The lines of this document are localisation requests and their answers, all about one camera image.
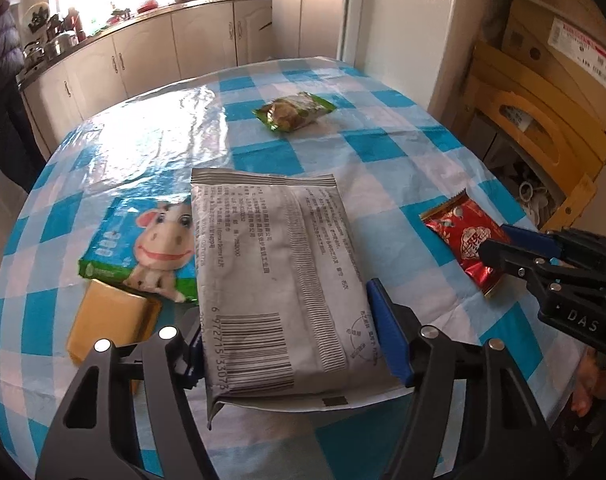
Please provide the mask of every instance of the red candy wrapper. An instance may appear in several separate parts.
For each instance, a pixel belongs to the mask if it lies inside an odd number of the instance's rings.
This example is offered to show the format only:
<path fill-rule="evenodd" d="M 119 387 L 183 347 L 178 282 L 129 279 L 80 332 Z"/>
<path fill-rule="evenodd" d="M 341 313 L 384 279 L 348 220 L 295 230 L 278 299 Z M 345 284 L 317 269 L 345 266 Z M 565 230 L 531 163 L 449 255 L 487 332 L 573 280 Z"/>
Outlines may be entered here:
<path fill-rule="evenodd" d="M 460 266 L 483 294 L 496 285 L 502 272 L 483 265 L 478 257 L 478 246 L 488 238 L 506 243 L 510 243 L 510 239 L 498 224 L 467 196 L 467 190 L 462 190 L 447 202 L 426 211 L 420 215 L 420 219 L 452 249 Z"/>

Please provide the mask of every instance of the cow mouth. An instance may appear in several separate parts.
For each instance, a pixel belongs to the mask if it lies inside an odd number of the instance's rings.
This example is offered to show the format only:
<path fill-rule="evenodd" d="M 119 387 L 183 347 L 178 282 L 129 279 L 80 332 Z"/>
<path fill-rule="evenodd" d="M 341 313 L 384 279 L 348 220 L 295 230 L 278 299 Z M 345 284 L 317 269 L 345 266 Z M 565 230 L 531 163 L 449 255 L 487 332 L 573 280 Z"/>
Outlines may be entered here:
<path fill-rule="evenodd" d="M 139 245 L 137 249 L 143 251 L 145 256 L 151 258 L 153 260 L 159 260 L 161 262 L 172 262 L 174 260 L 180 260 L 181 258 L 187 256 L 192 251 L 185 251 L 183 254 L 165 254 L 165 253 L 153 253 L 152 251 L 148 251 L 142 245 Z"/>

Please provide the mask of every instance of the green snack package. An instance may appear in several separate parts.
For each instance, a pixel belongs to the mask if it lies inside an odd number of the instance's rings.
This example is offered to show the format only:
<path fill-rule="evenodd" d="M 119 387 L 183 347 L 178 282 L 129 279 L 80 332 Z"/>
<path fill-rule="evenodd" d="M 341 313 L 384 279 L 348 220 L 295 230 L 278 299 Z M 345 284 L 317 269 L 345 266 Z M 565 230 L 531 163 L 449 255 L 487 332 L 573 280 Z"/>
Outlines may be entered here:
<path fill-rule="evenodd" d="M 195 301 L 190 197 L 115 198 L 78 267 L 84 278 Z"/>
<path fill-rule="evenodd" d="M 274 99 L 254 110 L 254 115 L 270 130 L 289 133 L 334 110 L 336 106 L 322 97 L 299 92 L 296 95 Z"/>

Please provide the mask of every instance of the plastic tablecloth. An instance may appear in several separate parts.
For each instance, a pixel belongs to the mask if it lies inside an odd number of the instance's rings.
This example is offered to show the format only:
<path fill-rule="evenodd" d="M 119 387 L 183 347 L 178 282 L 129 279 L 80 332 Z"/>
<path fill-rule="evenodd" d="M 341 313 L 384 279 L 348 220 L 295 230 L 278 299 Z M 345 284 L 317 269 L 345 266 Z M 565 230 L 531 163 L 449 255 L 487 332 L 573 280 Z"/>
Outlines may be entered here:
<path fill-rule="evenodd" d="M 299 91 L 337 110 L 287 135 L 253 117 L 253 108 Z M 507 190 L 429 114 L 375 79 L 329 59 L 270 61 L 109 108 L 71 132 L 41 174 L 0 270 L 0 434 L 29 475 L 76 372 L 65 342 L 87 286 L 78 258 L 114 197 L 187 195 L 194 167 L 333 173 L 364 278 L 380 278 L 393 301 L 452 339 L 503 339 L 544 415 L 555 416 L 581 345 L 536 320 L 538 305 L 518 280 L 504 279 L 484 298 L 419 219 L 467 187 L 499 224 L 533 228 Z M 158 326 L 184 310 L 166 302 Z M 204 387 L 188 399 L 223 480 L 373 480 L 393 452 L 411 396 L 334 412 L 225 406 L 211 431 Z M 458 384 L 437 473 L 452 467 L 463 402 Z M 142 389 L 135 405 L 145 466 L 160 474 Z"/>

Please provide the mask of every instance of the metal bolt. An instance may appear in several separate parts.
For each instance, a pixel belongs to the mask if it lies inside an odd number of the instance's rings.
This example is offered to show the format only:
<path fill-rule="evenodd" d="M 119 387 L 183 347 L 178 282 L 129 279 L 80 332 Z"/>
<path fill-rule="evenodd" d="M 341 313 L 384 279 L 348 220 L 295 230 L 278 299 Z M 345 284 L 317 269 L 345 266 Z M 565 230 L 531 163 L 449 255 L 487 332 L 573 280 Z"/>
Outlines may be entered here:
<path fill-rule="evenodd" d="M 112 343 L 110 343 L 109 339 L 99 339 L 96 343 L 94 343 L 94 350 L 97 352 L 105 352 Z"/>
<path fill-rule="evenodd" d="M 435 326 L 427 325 L 420 329 L 420 335 L 422 335 L 425 339 L 436 339 L 438 334 L 438 328 Z"/>
<path fill-rule="evenodd" d="M 505 343 L 501 339 L 490 339 L 490 348 L 492 350 L 505 350 Z"/>
<path fill-rule="evenodd" d="M 161 339 L 171 339 L 177 333 L 179 333 L 179 331 L 176 330 L 176 327 L 174 327 L 174 326 L 164 326 L 163 328 L 161 328 L 158 331 L 158 335 L 160 336 Z"/>

